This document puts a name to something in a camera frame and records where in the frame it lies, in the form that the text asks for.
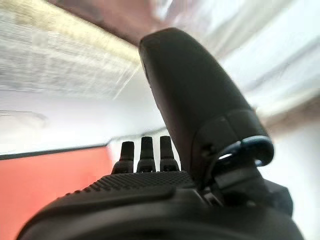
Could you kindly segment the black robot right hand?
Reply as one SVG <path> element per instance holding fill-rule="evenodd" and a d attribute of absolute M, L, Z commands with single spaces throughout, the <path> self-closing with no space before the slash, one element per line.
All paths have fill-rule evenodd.
<path fill-rule="evenodd" d="M 289 190 L 259 172 L 267 131 L 214 57 L 177 28 L 145 36 L 139 55 L 168 130 L 124 142 L 111 174 L 57 198 L 19 240 L 301 240 Z"/>

